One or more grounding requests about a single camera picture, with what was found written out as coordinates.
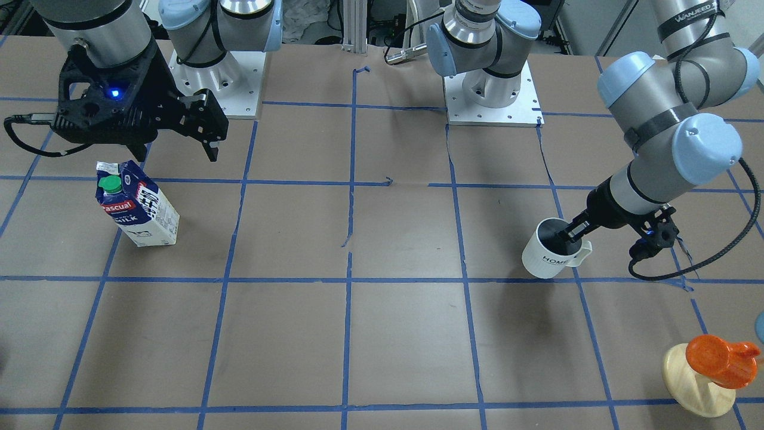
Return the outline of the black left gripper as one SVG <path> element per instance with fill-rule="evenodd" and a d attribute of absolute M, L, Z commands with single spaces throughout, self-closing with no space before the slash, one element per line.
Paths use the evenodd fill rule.
<path fill-rule="evenodd" d="M 633 260 L 644 260 L 656 256 L 664 248 L 673 247 L 679 234 L 671 219 L 675 212 L 673 207 L 661 207 L 644 214 L 630 213 L 617 204 L 609 183 L 603 182 L 590 191 L 582 217 L 573 218 L 560 231 L 560 238 L 565 243 L 574 243 L 597 228 L 619 229 L 629 225 L 640 236 L 629 254 Z"/>

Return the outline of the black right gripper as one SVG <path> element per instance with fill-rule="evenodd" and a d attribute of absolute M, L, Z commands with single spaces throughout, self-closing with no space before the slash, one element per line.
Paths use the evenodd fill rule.
<path fill-rule="evenodd" d="M 69 47 L 59 76 L 59 102 L 50 128 L 77 145 L 125 145 L 144 161 L 159 130 L 201 142 L 211 162 L 227 139 L 229 120 L 212 90 L 184 96 L 156 41 L 118 66 L 99 68 L 84 42 Z"/>

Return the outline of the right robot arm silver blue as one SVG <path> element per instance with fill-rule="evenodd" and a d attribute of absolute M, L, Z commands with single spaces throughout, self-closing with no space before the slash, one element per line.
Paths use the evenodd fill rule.
<path fill-rule="evenodd" d="M 199 141 L 218 158 L 229 111 L 222 100 L 245 94 L 236 52 L 277 51 L 281 1 L 161 1 L 161 24 L 174 44 L 166 61 L 137 1 L 33 1 L 67 51 L 53 113 L 4 120 L 18 147 L 62 158 L 93 145 L 123 145 L 144 161 L 160 130 Z"/>

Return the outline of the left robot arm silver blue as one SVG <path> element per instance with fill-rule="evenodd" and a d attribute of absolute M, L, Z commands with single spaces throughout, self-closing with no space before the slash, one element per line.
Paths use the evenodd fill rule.
<path fill-rule="evenodd" d="M 679 233 L 669 202 L 741 156 L 735 128 L 707 109 L 745 95 L 758 79 L 758 58 L 734 46 L 718 1 L 652 4 L 667 63 L 633 52 L 597 82 L 635 158 L 589 193 L 571 223 L 540 228 L 543 250 L 575 255 L 589 232 L 628 225 L 639 234 L 630 255 L 652 257 L 672 247 Z M 480 82 L 515 79 L 539 27 L 538 12 L 521 1 L 455 1 L 427 30 L 429 60 L 444 77 L 477 72 Z"/>

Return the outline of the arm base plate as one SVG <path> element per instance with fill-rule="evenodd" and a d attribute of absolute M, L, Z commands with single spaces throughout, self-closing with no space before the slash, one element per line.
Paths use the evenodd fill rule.
<path fill-rule="evenodd" d="M 267 58 L 263 52 L 229 51 L 220 63 L 194 68 L 178 64 L 174 51 L 168 65 L 183 94 L 211 90 L 229 119 L 257 119 Z"/>
<path fill-rule="evenodd" d="M 474 70 L 443 79 L 449 125 L 523 126 L 545 123 L 529 63 L 507 79 Z"/>

